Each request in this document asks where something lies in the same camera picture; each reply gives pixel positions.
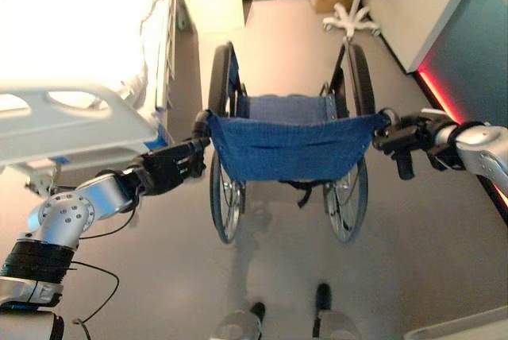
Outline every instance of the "black strap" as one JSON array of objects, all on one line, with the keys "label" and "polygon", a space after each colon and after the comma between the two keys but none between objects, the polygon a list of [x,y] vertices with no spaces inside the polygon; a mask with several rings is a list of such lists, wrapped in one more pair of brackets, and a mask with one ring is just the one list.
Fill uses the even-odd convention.
[{"label": "black strap", "polygon": [[453,148],[455,148],[455,140],[457,139],[457,136],[459,136],[461,133],[463,133],[466,129],[470,129],[474,126],[485,126],[482,122],[465,122],[455,128],[452,133],[450,133],[450,136],[448,136],[448,144],[450,144]]},{"label": "black strap", "polygon": [[305,195],[297,202],[298,207],[302,209],[308,202],[310,195],[312,194],[312,188],[319,185],[328,183],[328,180],[314,180],[314,181],[291,181],[291,180],[280,180],[280,183],[290,184],[293,188],[300,191],[305,191]]}]

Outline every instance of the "red light strip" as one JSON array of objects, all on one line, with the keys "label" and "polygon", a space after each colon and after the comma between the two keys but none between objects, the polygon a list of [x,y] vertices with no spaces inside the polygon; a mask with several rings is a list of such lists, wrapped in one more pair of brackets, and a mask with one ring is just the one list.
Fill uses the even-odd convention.
[{"label": "red light strip", "polygon": [[[450,102],[450,98],[447,97],[439,87],[436,86],[436,82],[432,80],[432,77],[429,76],[423,69],[418,69],[418,74],[420,74],[421,78],[424,80],[425,84],[429,88],[430,92],[437,99],[443,110],[449,115],[450,118],[455,120],[458,123],[463,122],[464,120],[460,118],[460,114],[457,113],[456,109],[452,107],[452,103]],[[504,201],[505,205],[508,207],[508,198],[495,187],[495,190],[498,191],[499,197]]]}]

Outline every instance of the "white bed rail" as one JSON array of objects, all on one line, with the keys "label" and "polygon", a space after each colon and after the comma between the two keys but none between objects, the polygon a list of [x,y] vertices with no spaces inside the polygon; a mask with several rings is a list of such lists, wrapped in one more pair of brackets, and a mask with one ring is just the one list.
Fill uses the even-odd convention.
[{"label": "white bed rail", "polygon": [[[105,101],[101,110],[66,106],[49,95],[81,91]],[[95,82],[0,80],[0,97],[28,108],[0,110],[0,167],[45,157],[154,141],[157,130],[109,88]]]}]

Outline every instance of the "wheelchair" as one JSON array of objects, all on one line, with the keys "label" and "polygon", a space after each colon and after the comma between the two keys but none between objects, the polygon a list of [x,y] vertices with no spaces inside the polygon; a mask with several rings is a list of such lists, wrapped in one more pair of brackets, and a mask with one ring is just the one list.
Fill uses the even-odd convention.
[{"label": "wheelchair", "polygon": [[[343,60],[351,79],[355,117],[346,102]],[[364,154],[385,124],[362,48],[342,43],[332,79],[319,96],[248,96],[233,44],[219,46],[210,80],[208,119],[215,152],[210,208],[219,238],[233,241],[245,213],[247,181],[278,180],[306,191],[321,186],[325,213],[342,243],[352,242],[367,210]]]}]

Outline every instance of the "red led light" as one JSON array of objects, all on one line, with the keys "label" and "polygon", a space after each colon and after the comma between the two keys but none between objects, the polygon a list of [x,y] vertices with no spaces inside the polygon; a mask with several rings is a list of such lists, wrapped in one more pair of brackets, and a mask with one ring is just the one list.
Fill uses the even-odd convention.
[{"label": "red led light", "polygon": [[[441,87],[437,85],[437,81],[435,77],[431,76],[428,72],[426,72],[423,68],[418,69],[418,74],[420,74],[421,78],[424,80],[425,84],[429,88],[430,92],[437,99],[443,110],[449,115],[450,118],[455,120],[458,123],[464,121],[462,118],[462,114],[458,113],[457,109],[453,106],[451,99],[442,91]],[[508,198],[495,187],[495,190],[498,191],[499,196],[504,201],[505,205],[508,207]]]}]

